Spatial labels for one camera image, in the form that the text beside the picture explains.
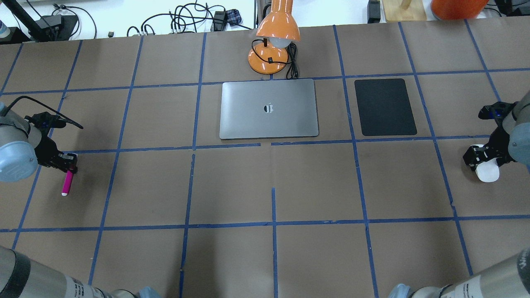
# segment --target mouse pad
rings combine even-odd
[[[355,94],[365,136],[401,136],[418,133],[402,78],[356,80]]]

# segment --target pink marker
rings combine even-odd
[[[63,192],[61,193],[63,197],[66,197],[70,193],[70,186],[72,186],[73,178],[74,174],[71,171],[67,171],[65,183],[63,184]]]

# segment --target laptop lid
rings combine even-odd
[[[223,83],[219,138],[312,137],[318,134],[312,79]]]

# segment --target apple logo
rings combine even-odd
[[[274,109],[272,108],[272,103],[269,102],[268,105],[266,105],[266,106],[263,107],[263,110],[265,111],[265,113],[272,113],[272,112],[274,112]]]

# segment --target orange desk lamp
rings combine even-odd
[[[256,33],[264,38],[263,42],[256,46],[253,42],[249,52],[250,67],[256,72],[275,74],[285,67],[289,58],[285,48],[291,41],[300,41],[292,11],[293,0],[272,0],[270,13],[261,21]]]

